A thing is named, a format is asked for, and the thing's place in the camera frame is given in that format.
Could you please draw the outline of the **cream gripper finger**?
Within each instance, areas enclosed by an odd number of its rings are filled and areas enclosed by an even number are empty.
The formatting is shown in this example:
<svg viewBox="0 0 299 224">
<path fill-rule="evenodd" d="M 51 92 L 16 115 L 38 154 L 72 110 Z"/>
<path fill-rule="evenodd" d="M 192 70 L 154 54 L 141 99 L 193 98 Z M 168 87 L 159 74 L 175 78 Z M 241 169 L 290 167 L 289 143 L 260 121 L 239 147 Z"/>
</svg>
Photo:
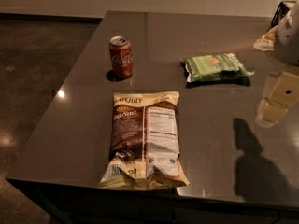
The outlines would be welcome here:
<svg viewBox="0 0 299 224">
<path fill-rule="evenodd" d="M 287 108 L 271 104 L 267 99 L 262 99 L 257 108 L 255 122 L 260 127 L 271 128 L 277 125 L 287 112 Z"/>
</svg>

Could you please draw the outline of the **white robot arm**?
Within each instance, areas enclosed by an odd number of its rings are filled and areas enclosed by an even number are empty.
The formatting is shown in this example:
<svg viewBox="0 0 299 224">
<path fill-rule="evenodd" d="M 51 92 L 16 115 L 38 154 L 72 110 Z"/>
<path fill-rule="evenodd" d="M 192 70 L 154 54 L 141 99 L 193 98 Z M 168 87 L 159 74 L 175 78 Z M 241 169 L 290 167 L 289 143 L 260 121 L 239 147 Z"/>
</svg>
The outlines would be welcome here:
<svg viewBox="0 0 299 224">
<path fill-rule="evenodd" d="M 253 47 L 266 52 L 275 66 L 256 116 L 259 126 L 270 128 L 299 101 L 299 2 L 280 2 L 269 30 Z"/>
</svg>

